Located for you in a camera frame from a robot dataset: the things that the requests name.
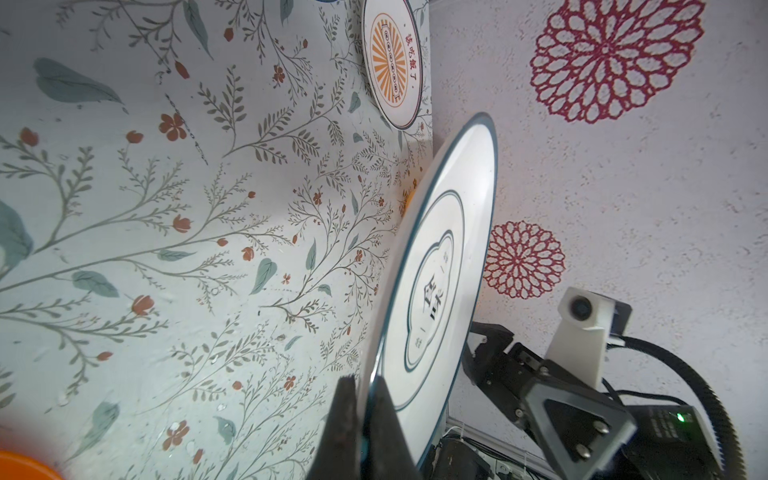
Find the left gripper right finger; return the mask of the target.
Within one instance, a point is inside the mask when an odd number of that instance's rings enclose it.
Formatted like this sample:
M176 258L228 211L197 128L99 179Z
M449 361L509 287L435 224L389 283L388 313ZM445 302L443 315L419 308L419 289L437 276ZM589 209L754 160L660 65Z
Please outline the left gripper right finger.
M367 445L362 460L363 479L422 479L410 454L388 385L377 376L366 403L363 440Z

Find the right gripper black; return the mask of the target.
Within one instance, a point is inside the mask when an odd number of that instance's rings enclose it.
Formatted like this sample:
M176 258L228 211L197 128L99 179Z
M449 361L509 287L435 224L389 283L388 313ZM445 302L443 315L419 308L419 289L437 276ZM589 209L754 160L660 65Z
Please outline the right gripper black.
M506 327L473 323L465 346L471 382L542 450L562 479L622 479L621 450L637 431L629 411L557 363L539 357Z

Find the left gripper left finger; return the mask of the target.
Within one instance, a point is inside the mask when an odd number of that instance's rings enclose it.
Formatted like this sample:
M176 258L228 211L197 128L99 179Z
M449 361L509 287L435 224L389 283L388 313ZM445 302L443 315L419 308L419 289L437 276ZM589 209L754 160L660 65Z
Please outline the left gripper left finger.
M354 480L359 477L358 420L355 379L341 377L336 384L315 458L307 473L308 480Z

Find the white flower outline plate front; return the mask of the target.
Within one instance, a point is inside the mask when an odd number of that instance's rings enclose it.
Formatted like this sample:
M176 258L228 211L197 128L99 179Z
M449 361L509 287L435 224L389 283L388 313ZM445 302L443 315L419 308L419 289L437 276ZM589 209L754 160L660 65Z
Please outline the white flower outline plate front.
M357 412L368 424L386 386L415 465L428 454L472 324L497 173L495 125L480 112L443 143L415 188L382 277Z

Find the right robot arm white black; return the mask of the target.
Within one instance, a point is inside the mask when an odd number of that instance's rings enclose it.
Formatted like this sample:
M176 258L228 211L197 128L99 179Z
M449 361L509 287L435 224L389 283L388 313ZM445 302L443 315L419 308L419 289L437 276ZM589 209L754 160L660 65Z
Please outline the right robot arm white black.
M670 396L627 405L604 379L590 387L545 360L498 324L475 323L483 337L465 347L465 373L542 451L561 479L744 479L736 429L719 397L690 365L645 340L611 334L607 347L655 358L676 373L704 409Z

